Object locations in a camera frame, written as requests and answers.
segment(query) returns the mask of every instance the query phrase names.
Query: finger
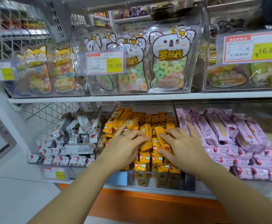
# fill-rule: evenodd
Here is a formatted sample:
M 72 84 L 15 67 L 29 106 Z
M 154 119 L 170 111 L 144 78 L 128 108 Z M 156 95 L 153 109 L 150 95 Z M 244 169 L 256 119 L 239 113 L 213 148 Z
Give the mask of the finger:
M 126 124 L 123 124 L 123 125 L 117 130 L 117 132 L 114 134 L 113 137 L 118 137 L 118 136 L 120 136 L 121 133 L 123 132 L 123 130 L 125 129 L 125 127 L 126 127 Z
M 174 138 L 168 134 L 159 133 L 159 136 L 168 142 L 170 145 L 174 142 Z
M 128 139 L 134 139 L 138 135 L 145 136 L 145 134 L 139 130 L 132 130 L 132 131 L 128 131 L 127 133 L 125 132 L 125 138 L 128 138 Z
M 175 155 L 171 154 L 170 152 L 164 150 L 164 149 L 158 149 L 157 152 L 164 156 L 166 159 L 169 160 L 173 165 L 175 165 Z
M 149 138 L 145 137 L 145 136 L 139 136 L 139 137 L 132 140 L 131 147 L 132 148 L 138 147 L 143 142 L 149 142 Z
M 188 122 L 187 127 L 188 127 L 188 130 L 189 130 L 190 137 L 193 138 L 193 139 L 198 139 L 198 135 L 197 135 L 193 125 Z
M 180 138 L 182 135 L 176 129 L 164 129 L 165 133 L 171 134 L 174 138 Z
M 189 137 L 187 131 L 184 128 L 175 128 L 181 135 Z

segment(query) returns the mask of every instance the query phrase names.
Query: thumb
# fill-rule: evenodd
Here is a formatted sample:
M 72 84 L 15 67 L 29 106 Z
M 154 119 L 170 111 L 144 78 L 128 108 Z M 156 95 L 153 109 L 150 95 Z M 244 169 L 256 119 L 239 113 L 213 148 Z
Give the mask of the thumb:
M 164 150 L 164 149 L 158 149 L 157 152 L 164 156 L 166 159 L 168 159 L 171 163 L 175 162 L 175 155 L 171 154 L 170 152 Z

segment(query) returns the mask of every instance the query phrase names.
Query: hand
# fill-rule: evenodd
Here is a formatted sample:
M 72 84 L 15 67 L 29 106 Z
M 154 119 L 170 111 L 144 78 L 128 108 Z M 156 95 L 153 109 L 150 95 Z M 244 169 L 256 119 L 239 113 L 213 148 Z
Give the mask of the hand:
M 106 166 L 111 173 L 119 171 L 130 163 L 138 154 L 138 146 L 143 142 L 148 142 L 149 138 L 145 137 L 144 133 L 138 130 L 124 131 L 126 125 L 123 124 L 113 138 L 108 143 L 108 146 L 102 151 L 95 162 L 101 162 Z
M 159 135 L 170 144 L 174 155 L 163 149 L 159 149 L 158 153 L 183 172 L 200 177 L 216 163 L 204 150 L 192 124 L 187 123 L 187 127 L 190 136 L 183 128 L 164 129 L 168 134 L 161 133 Z

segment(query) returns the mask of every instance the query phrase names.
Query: forearm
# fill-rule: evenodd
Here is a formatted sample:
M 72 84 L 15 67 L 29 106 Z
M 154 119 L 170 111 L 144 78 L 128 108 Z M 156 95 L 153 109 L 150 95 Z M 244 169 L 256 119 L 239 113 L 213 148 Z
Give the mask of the forearm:
M 28 223 L 84 223 L 109 175 L 103 165 L 93 162 Z
M 272 223 L 272 201 L 214 163 L 201 179 L 231 218 L 240 223 Z

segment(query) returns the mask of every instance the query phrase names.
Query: price tag holder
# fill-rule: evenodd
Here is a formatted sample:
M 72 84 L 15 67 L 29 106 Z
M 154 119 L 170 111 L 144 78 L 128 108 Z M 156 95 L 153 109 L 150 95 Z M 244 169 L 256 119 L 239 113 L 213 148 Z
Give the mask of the price tag holder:
M 224 37 L 223 64 L 272 62 L 272 32 Z
M 44 167 L 43 170 L 46 179 L 67 180 L 64 168 Z
M 87 53 L 87 75 L 120 74 L 124 72 L 124 52 Z
M 0 62 L 0 81 L 15 80 L 13 68 L 10 62 Z

